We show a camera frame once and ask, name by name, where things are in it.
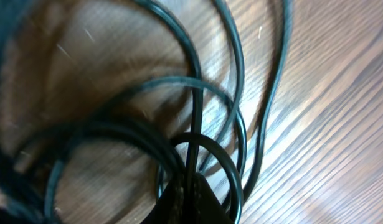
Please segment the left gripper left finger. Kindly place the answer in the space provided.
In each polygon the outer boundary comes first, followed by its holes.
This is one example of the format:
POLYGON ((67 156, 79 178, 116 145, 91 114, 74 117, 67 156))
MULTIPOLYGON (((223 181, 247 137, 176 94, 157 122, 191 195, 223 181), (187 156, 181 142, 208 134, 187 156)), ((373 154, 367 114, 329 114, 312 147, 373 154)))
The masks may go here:
POLYGON ((180 224, 184 205, 183 180, 171 179, 149 215, 141 224, 180 224))

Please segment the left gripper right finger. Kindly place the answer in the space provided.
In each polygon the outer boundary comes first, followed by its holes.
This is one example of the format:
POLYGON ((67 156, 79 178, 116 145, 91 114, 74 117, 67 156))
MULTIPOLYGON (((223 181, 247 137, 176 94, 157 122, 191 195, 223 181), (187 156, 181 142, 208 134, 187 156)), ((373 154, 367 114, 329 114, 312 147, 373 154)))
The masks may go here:
POLYGON ((222 208, 206 179, 200 174, 195 174, 192 180, 191 223, 234 224, 222 208))

